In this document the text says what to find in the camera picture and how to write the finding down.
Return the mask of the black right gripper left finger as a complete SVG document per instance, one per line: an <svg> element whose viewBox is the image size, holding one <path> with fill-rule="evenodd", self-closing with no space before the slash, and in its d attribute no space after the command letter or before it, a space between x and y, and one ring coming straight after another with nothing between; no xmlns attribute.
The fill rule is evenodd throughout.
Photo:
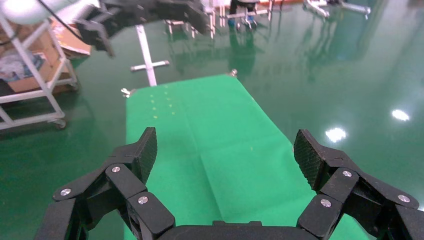
<svg viewBox="0 0 424 240"><path fill-rule="evenodd" d="M157 151L156 130L147 127L136 142L116 147L101 167L58 188L35 239L86 240L113 211L136 239L159 239L176 220L146 185Z"/></svg>

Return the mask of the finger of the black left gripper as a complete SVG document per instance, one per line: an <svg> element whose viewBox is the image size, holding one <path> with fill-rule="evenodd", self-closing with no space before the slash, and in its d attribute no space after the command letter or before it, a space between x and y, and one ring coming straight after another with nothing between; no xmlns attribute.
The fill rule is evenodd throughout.
<svg viewBox="0 0 424 240"><path fill-rule="evenodd" d="M207 0L182 0L182 21L189 23L202 35L211 31L210 19L207 11Z"/></svg>
<svg viewBox="0 0 424 240"><path fill-rule="evenodd" d="M75 17L75 24L85 44L114 57L110 39L128 27L132 20L133 13L127 7L85 6Z"/></svg>

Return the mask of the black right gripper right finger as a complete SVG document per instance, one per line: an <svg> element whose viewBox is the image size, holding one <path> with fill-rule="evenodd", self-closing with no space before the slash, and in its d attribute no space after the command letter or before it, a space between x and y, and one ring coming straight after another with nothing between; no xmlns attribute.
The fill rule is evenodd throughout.
<svg viewBox="0 0 424 240"><path fill-rule="evenodd" d="M344 151L321 145L306 129L297 132L293 153L316 193L298 228L327 240L348 215L378 240L423 239L424 213L412 195L365 173Z"/></svg>

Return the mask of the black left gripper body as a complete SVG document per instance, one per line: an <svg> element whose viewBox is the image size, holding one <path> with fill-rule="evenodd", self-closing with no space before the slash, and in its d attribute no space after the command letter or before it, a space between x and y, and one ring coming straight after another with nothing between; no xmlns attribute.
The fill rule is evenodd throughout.
<svg viewBox="0 0 424 240"><path fill-rule="evenodd" d="M158 20L199 22L198 0L103 0L106 7L122 9L142 22Z"/></svg>

